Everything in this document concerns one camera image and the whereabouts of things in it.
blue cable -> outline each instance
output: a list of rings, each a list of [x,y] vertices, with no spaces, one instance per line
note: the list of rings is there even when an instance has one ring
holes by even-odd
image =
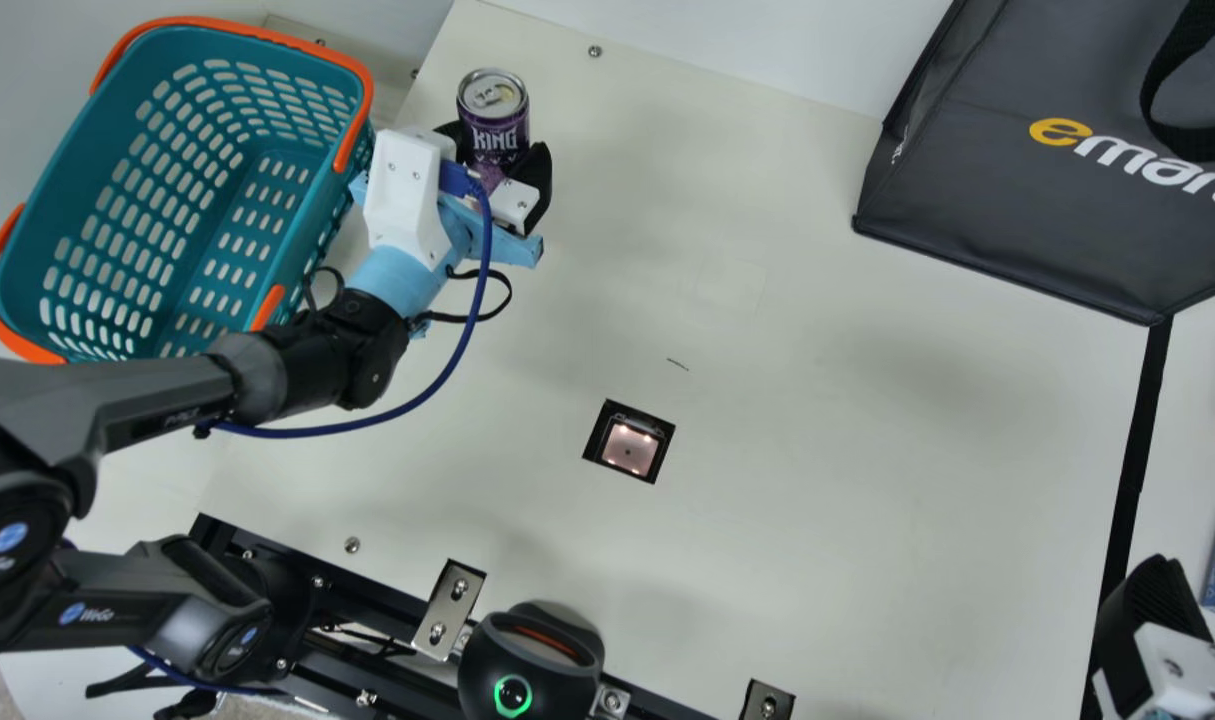
[[[220,423],[217,429],[226,430],[226,432],[230,433],[239,433],[245,437],[265,440],[294,440],[332,436],[333,433],[346,433],[351,432],[351,430],[369,429],[371,425],[388,423],[389,420],[401,418],[402,415],[411,413],[417,407],[424,406],[425,401],[429,401],[429,398],[447,382],[447,379],[451,378],[451,374],[456,370],[456,365],[460,363],[460,357],[465,355],[465,347],[469,347],[469,338],[474,334],[474,323],[477,322],[479,311],[484,308],[484,294],[487,291],[487,273],[492,266],[492,204],[487,199],[487,191],[484,189],[482,183],[477,182],[477,178],[470,177],[469,174],[465,174],[462,165],[445,163],[443,170],[447,168],[459,168],[460,174],[459,176],[448,174],[447,177],[443,177],[443,189],[451,191],[452,187],[465,186],[469,188],[471,195],[477,199],[479,209],[482,210],[484,251],[482,256],[479,259],[480,265],[477,272],[477,284],[474,290],[474,302],[469,307],[469,318],[465,319],[465,329],[460,333],[460,341],[456,344],[456,351],[452,352],[451,359],[447,359],[447,364],[443,365],[443,369],[437,374],[437,378],[434,378],[434,382],[429,382],[429,387],[424,389],[420,395],[412,397],[409,401],[403,402],[403,404],[395,407],[395,409],[385,410],[384,413],[378,413],[375,415],[371,415],[369,418],[346,420],[345,423],[333,423],[332,425],[318,425],[312,429],[253,429],[247,425],[234,425],[232,423]]]
[[[158,656],[156,656],[153,653],[149,653],[149,652],[146,652],[146,651],[141,650],[140,647],[132,646],[132,644],[131,644],[131,646],[128,646],[128,650],[132,651],[132,653],[135,653],[136,657],[140,657],[140,659],[143,661],[146,665],[153,667],[154,670],[158,670],[159,673],[162,673],[164,675],[168,675],[168,678],[170,678],[173,680],[176,680],[177,684],[188,685],[188,687],[191,687],[191,688],[199,688],[200,691],[210,691],[210,692],[214,692],[214,693],[230,693],[230,695],[277,695],[278,693],[278,691],[270,691],[270,688],[237,688],[237,687],[232,687],[232,685],[202,684],[202,682],[199,682],[199,680],[186,678],[185,675],[182,675],[181,673],[179,673],[176,669],[174,669],[174,667],[168,665],[166,662],[163,662],[163,659],[159,659]]]

green led light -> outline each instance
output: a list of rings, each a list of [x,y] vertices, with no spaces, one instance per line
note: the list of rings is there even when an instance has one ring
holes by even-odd
[[[522,684],[522,705],[518,708],[505,707],[505,703],[501,701],[501,692],[509,682]],[[526,678],[521,675],[505,675],[497,680],[496,687],[492,688],[492,701],[496,702],[496,710],[502,718],[505,718],[505,720],[514,720],[516,716],[527,712],[531,707],[531,684],[526,682]]]

light blue gripper part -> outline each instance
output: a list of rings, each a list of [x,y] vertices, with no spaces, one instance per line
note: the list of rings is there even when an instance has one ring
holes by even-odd
[[[437,293],[447,282],[447,268],[459,268],[462,259],[479,259],[484,250],[484,219],[462,202],[440,195],[437,216],[451,240],[451,253],[436,268],[429,270],[396,246],[374,246],[354,277],[350,287],[368,293],[411,321],[433,306]],[[544,240],[538,234],[515,236],[492,225],[492,263],[535,268],[544,254]],[[428,323],[414,327],[412,338],[423,336]]]

black device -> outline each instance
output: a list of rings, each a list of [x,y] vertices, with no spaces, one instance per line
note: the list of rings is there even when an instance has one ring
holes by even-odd
[[[107,452],[191,425],[371,406],[406,346],[400,316],[345,288],[324,310],[187,359],[0,359],[0,652],[128,644],[199,680],[249,679],[238,671],[264,639],[301,620],[290,569],[220,560],[186,537],[126,556],[57,550],[60,537],[91,509]]]
[[[465,716],[587,716],[603,669],[603,640],[587,625],[533,602],[485,616],[456,679]]]

black shopping bag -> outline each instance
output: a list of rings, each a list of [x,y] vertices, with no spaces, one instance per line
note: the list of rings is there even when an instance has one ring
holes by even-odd
[[[1143,324],[1215,295],[1215,0],[955,0],[854,227]]]

